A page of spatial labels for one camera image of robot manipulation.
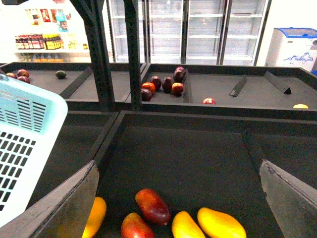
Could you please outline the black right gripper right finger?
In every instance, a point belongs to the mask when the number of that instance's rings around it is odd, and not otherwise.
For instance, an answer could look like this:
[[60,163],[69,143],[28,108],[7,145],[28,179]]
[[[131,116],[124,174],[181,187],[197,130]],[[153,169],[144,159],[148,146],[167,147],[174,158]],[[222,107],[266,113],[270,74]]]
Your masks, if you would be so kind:
[[259,175],[267,203],[286,238],[317,236],[317,190],[263,160]]

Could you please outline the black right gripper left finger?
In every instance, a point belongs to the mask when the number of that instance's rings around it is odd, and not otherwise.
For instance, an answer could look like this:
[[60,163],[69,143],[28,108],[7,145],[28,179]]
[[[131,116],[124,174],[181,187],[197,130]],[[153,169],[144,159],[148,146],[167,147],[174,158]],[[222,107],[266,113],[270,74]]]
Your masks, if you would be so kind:
[[2,238],[80,238],[94,203],[99,171],[94,160],[2,226]]

